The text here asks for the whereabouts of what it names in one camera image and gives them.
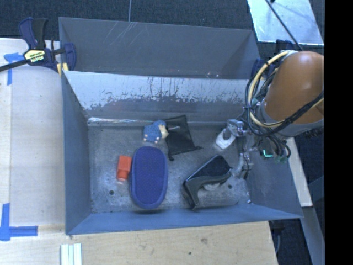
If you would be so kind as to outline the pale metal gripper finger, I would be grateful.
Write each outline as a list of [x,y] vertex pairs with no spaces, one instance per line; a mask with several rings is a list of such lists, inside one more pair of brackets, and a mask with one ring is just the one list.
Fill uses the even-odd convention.
[[226,127],[216,137],[216,145],[221,149],[227,149],[236,138],[248,135],[249,130],[245,123],[236,119],[227,120]]
[[250,171],[253,168],[253,161],[251,159],[251,155],[248,152],[240,153],[238,165],[236,170],[234,171],[234,175],[237,178],[247,179]]

